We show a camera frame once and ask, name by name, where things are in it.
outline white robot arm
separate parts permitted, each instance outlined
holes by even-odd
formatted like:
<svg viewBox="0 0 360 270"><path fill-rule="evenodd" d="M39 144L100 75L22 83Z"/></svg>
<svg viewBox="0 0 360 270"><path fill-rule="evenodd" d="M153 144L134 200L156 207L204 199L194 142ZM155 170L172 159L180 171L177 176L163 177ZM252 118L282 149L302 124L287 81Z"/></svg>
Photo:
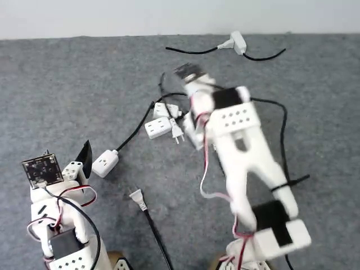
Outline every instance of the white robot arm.
<svg viewBox="0 0 360 270"><path fill-rule="evenodd" d="M231 212L254 232L242 261L270 260L310 245L305 224L296 219L294 195L270 152L248 89L219 87L193 64L181 66L175 73L184 81L191 101L191 111L184 118L185 132L197 149L203 147L204 136L214 145L226 175ZM238 148L239 141L245 150ZM275 200L251 207L246 196L248 172L255 173L269 189L275 188ZM228 245L229 257L239 257L243 241Z"/></svg>
<svg viewBox="0 0 360 270"><path fill-rule="evenodd" d="M31 220L28 232L41 243L46 266L51 270L126 270L130 269L123 258L115 268L107 256L103 241L87 229L87 220L81 214L84 189L90 188L88 177L92 162L89 142L84 145L76 161L72 161L61 172L54 154L45 154L23 161L23 167L30 181ZM66 197L66 201L54 196ZM97 253L96 266L92 268Z"/></svg>

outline white power strip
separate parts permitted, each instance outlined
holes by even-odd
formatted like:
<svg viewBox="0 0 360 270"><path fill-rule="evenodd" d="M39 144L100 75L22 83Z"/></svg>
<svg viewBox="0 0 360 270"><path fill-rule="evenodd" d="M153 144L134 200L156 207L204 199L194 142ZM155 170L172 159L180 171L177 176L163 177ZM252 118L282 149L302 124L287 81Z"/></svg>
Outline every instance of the white power strip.
<svg viewBox="0 0 360 270"><path fill-rule="evenodd" d="M157 102L155 103L154 106L154 115L153 118L157 119L160 117L168 117L168 118L178 118L179 116L181 116L181 111L179 111L179 106L174 105L174 104L167 104L168 105L168 109L171 113L171 116L169 115L167 108L165 107L164 103L160 103Z"/></svg>
<svg viewBox="0 0 360 270"><path fill-rule="evenodd" d="M164 116L145 124L145 130L150 139L164 135L172 130L170 120Z"/></svg>

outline black cable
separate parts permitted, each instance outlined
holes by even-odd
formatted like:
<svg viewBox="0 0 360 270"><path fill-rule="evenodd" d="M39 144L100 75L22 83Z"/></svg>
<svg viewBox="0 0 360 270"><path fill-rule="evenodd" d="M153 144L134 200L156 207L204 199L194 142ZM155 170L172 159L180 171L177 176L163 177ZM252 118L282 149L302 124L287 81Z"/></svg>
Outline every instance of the black cable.
<svg viewBox="0 0 360 270"><path fill-rule="evenodd" d="M287 265L289 266L290 270L294 270L294 267L291 265L289 256L287 254L285 255L285 260L286 260Z"/></svg>
<svg viewBox="0 0 360 270"><path fill-rule="evenodd" d="M155 103L158 103L158 102L164 100L164 98L171 97L171 96L187 96L187 94L185 94L183 92L167 93L167 94L161 96L157 101L155 101Z"/></svg>
<svg viewBox="0 0 360 270"><path fill-rule="evenodd" d="M161 97L162 97L162 96L164 95L164 93L165 93L165 89L164 89L164 87L163 87L164 79L165 79L165 72L162 73L162 75L161 75L161 77L160 77L160 82L159 82L159 84L158 84L159 89L160 89L160 95L161 95ZM170 118L173 118L173 115L171 114L171 112L170 112L170 110L169 110L169 107L168 107L168 104L167 104L165 98L163 98L163 101L164 101L164 104L165 104L166 111L168 112Z"/></svg>
<svg viewBox="0 0 360 270"><path fill-rule="evenodd" d="M176 49L176 48L172 48L172 47L165 47L165 49L169 50L169 51L174 51L174 52L186 53L188 55L204 55L206 53L216 51L218 49L218 47L214 47L214 48L209 49L207 51L201 51L201 52L183 51L182 49Z"/></svg>
<svg viewBox="0 0 360 270"><path fill-rule="evenodd" d="M147 111L146 111L144 117L141 119L139 125L136 127L136 129L134 130L134 132L133 132L118 148L116 148L117 152L119 152L129 141L131 141L131 139L132 139L133 137L135 137L136 133L139 132L142 124L145 122L147 116L149 115L149 112L151 111L151 109L154 108L154 104L155 104L154 101L152 101L152 102L150 103L150 106L147 108Z"/></svg>
<svg viewBox="0 0 360 270"><path fill-rule="evenodd" d="M285 153L285 144L284 144L284 138L285 138L285 127L286 127L286 121L287 121L287 109L285 105L274 101L274 100L265 100L262 98L256 98L252 97L251 100L258 101L258 102L264 102L264 103L270 103L275 104L282 108L283 111L283 118L282 118L282 124L281 124L281 130L280 130L280 151L281 151L281 160L282 160L282 168L286 177L286 180L290 181L290 175L289 175L289 168L287 166L287 160L286 160L286 153Z"/></svg>
<svg viewBox="0 0 360 270"><path fill-rule="evenodd" d="M281 130L280 130L280 151L281 151L281 161L282 161L282 169L284 171L285 174L285 178L286 178L286 182L285 184L281 184L273 189L271 189L271 192L274 192L275 190L278 190L279 188L282 187L286 187L286 186L294 186L297 185L298 183L310 178L309 174L306 174L296 180L290 180L290 173L289 173L289 167L287 164L287 159L286 159L286 153L285 153L285 143L284 143L284 139L285 139L285 127L286 127L286 121L287 121L287 109L285 107L285 105L274 101L274 100L265 100L262 98L256 98L256 97L252 97L251 100L253 101L258 101L258 102L265 102L265 103L270 103L270 104L275 104L279 107L282 108L283 111L283 118L282 118L282 125L281 125Z"/></svg>
<svg viewBox="0 0 360 270"><path fill-rule="evenodd" d="M152 218L150 216L149 210L146 209L143 212L144 212L144 214L145 214L145 216L147 218L147 221L148 221L148 223L149 223L149 225L151 227L152 233L155 236L156 242L159 245L161 253L164 256L164 259L166 261L166 264L167 264L168 268L170 270L174 270L173 265L172 265L171 260L170 260L170 257L169 257L169 254L167 253L167 251L165 249L165 246L164 246L164 244L163 244L163 242L161 240L161 237L160 237L160 233L159 233L158 229L156 229L156 227L155 227L154 221L152 220Z"/></svg>
<svg viewBox="0 0 360 270"><path fill-rule="evenodd" d="M273 56L269 56L269 57L265 57L265 58L254 58L254 57L251 57L251 56L248 56L246 53L243 53L242 55L249 59L249 60L252 60L252 61L267 61L267 60L271 60L271 59L274 59L276 57L278 57L280 54L282 54L283 52L285 52L286 49L282 49L280 52L278 52L277 54L273 55Z"/></svg>
<svg viewBox="0 0 360 270"><path fill-rule="evenodd" d="M70 206L72 206L76 211L78 211L86 220L87 222L89 222L90 226L92 227L92 229L94 230L94 233L96 235L96 241L97 241L97 246L96 246L96 253L95 253L95 258L94 261L91 265L90 270L94 270L96 267L96 264L99 260L100 257L100 250L101 250L101 239L100 239L100 233L95 225L95 223L91 220L91 218L84 212L82 211L82 209L80 207L78 207L77 205L75 205L73 202L69 201L68 199L64 198L64 197L60 197L60 196L56 196L54 194L52 194L49 190L46 189L46 187L44 188L44 190L51 196L54 198L57 198L58 200L63 201L66 204L69 204Z"/></svg>

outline white wire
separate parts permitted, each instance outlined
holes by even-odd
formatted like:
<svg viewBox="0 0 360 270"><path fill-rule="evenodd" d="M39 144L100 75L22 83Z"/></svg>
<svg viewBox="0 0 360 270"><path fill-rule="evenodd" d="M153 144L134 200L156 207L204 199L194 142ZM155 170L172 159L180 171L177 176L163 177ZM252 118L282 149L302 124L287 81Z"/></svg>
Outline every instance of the white wire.
<svg viewBox="0 0 360 270"><path fill-rule="evenodd" d="M227 200L230 203L231 198L226 194L223 194L223 193L220 193L220 192L206 193L203 190L204 180L205 180L206 174L208 172L208 167L209 167L209 147L208 147L208 140L206 139L205 131L204 131L204 162L205 162L204 174L202 175L202 179L201 179L201 182L200 182L200 193L201 193L201 195L206 199L222 198L222 199Z"/></svg>
<svg viewBox="0 0 360 270"><path fill-rule="evenodd" d="M33 240L35 240L36 242L41 242L40 238L35 235L34 231L32 231L32 226L37 223L37 222L40 222L40 221L44 221L44 220L51 220L51 222L48 222L48 223L45 223L43 225L50 225L50 224L55 224L55 218L50 218L50 217L42 217L42 218L38 218L38 219L35 219L33 221L31 221L28 226L26 227L26 230L28 232L28 234L31 236L31 238Z"/></svg>

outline white plastic bracket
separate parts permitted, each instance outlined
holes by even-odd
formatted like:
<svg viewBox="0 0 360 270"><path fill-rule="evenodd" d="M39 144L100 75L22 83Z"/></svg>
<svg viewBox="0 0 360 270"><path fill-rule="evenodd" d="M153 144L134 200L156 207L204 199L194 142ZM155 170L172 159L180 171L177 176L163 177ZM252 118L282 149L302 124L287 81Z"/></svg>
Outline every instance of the white plastic bracket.
<svg viewBox="0 0 360 270"><path fill-rule="evenodd" d="M95 258L96 253L96 237L91 236L89 243L85 244L82 250L65 256L61 259L54 260L49 264L51 270L89 270ZM96 264L95 270L113 270L106 248L101 240L100 257Z"/></svg>

